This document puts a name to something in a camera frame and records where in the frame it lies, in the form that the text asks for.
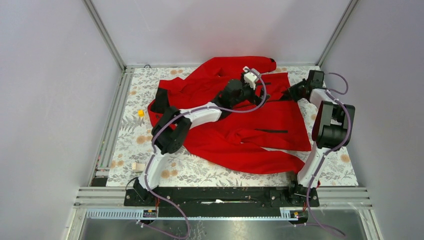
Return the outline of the red zip-up jacket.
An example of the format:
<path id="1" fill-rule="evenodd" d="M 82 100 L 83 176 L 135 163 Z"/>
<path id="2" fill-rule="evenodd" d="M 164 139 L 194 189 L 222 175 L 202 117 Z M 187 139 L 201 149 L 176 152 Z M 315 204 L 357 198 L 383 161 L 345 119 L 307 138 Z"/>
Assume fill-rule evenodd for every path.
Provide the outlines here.
<path id="1" fill-rule="evenodd" d="M 311 143 L 299 105 L 282 100 L 290 87 L 288 74 L 277 73 L 276 62 L 265 56 L 214 57 L 186 78 L 161 80 L 147 111 L 155 125 L 165 109 L 191 109 L 211 101 L 244 67 L 261 73 L 270 98 L 254 109 L 248 101 L 228 117 L 189 130 L 184 147 L 193 155 L 225 168 L 251 174 L 299 172 L 304 162 L 290 151 L 309 152 Z"/>

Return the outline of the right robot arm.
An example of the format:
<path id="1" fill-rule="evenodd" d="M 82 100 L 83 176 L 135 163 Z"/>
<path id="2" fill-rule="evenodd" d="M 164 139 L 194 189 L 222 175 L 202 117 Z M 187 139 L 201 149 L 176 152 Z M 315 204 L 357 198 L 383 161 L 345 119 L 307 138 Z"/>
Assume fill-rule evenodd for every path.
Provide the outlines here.
<path id="1" fill-rule="evenodd" d="M 293 102 L 305 99 L 317 107 L 311 152 L 285 195 L 286 201 L 296 207 L 318 203 L 317 187 L 327 156 L 346 146 L 351 138 L 355 107 L 335 98 L 332 90 L 324 87 L 324 79 L 323 71 L 310 70 L 306 79 L 290 86 L 281 97 Z"/>

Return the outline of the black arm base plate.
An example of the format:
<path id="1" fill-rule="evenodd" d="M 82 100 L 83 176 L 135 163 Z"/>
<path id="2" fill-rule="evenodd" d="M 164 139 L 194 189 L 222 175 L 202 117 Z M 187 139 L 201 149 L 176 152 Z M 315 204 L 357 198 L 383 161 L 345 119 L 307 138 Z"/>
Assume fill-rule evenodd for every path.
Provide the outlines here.
<path id="1" fill-rule="evenodd" d="M 143 202 L 134 189 L 125 192 L 124 206 L 157 211 L 159 217 L 279 217 L 280 208 L 303 209 L 286 200 L 289 187 L 157 187 Z"/>

